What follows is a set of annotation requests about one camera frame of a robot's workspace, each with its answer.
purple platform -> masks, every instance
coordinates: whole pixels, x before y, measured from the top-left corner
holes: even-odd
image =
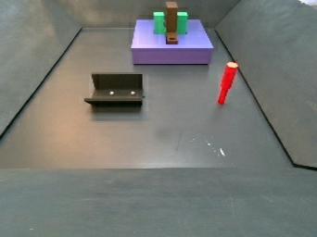
[[[178,44],[166,44],[165,35],[154,34],[154,20],[138,19],[132,45],[134,64],[209,64],[213,44],[200,19],[189,20],[188,34]]]

gray wall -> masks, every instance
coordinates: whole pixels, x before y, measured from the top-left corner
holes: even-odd
[[[293,162],[312,167],[317,167],[316,22],[316,9],[299,0],[243,0],[216,28]]]
[[[51,0],[0,0],[0,135],[81,25]]]
[[[134,27],[137,19],[149,19],[165,9],[158,0],[55,0],[85,27]],[[211,27],[223,20],[241,0],[180,0],[178,6],[190,18],[202,19]]]

brown block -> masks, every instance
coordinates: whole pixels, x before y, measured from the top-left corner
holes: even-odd
[[[176,32],[166,33],[166,43],[168,44],[178,44],[177,34]]]
[[[166,32],[177,31],[177,2],[166,2]]]

green cube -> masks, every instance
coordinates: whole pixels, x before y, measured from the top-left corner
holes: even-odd
[[[189,22],[188,12],[177,12],[177,34],[188,33],[188,22]]]
[[[154,34],[165,34],[165,13],[154,12]]]

red peg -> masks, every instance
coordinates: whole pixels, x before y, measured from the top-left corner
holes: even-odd
[[[235,62],[229,62],[225,65],[225,74],[224,74],[224,79],[223,79],[223,91],[220,94],[220,98],[219,98],[219,104],[224,104],[225,103],[225,98],[227,98],[227,94],[229,89],[232,88],[233,85],[233,80],[235,80],[235,76],[239,70],[239,64]]]

